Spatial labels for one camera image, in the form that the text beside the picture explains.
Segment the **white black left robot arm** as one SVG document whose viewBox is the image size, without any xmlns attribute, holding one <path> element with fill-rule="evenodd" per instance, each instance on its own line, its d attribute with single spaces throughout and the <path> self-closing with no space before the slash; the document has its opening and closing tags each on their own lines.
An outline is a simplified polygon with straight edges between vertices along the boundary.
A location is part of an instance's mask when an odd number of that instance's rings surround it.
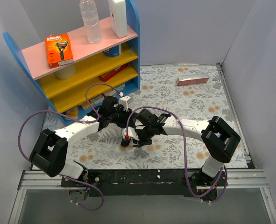
<svg viewBox="0 0 276 224">
<path fill-rule="evenodd" d="M 68 147 L 90 134 L 101 131 L 109 124 L 125 128 L 132 112 L 128 107 L 130 100 L 130 96 L 120 99 L 107 96 L 96 112 L 91 111 L 79 122 L 55 131 L 43 130 L 29 157 L 30 162 L 49 177 L 68 176 L 76 186 L 84 186 L 88 180 L 85 168 L 66 159 Z"/>
</svg>

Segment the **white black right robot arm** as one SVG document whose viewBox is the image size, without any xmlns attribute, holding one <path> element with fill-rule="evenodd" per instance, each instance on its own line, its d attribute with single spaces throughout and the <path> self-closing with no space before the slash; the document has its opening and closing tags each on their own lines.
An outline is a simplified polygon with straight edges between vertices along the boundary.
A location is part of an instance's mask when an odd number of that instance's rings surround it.
<svg viewBox="0 0 276 224">
<path fill-rule="evenodd" d="M 179 135 L 203 142 L 210 155 L 201 168 L 199 178 L 207 186 L 216 181 L 220 169 L 231 161 L 241 140 L 239 134 L 218 116 L 210 120 L 179 119 L 170 112 L 156 116 L 144 108 L 136 118 L 144 126 L 136 131 L 138 146 L 149 145 L 155 135 Z"/>
</svg>

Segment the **black TV remote control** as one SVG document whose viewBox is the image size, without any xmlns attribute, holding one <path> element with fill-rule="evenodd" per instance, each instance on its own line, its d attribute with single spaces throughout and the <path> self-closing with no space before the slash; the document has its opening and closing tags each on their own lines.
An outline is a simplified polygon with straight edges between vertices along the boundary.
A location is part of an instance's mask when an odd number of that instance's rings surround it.
<svg viewBox="0 0 276 224">
<path fill-rule="evenodd" d="M 128 147 L 130 142 L 131 142 L 131 140 L 122 139 L 120 145 L 122 147 Z"/>
</svg>

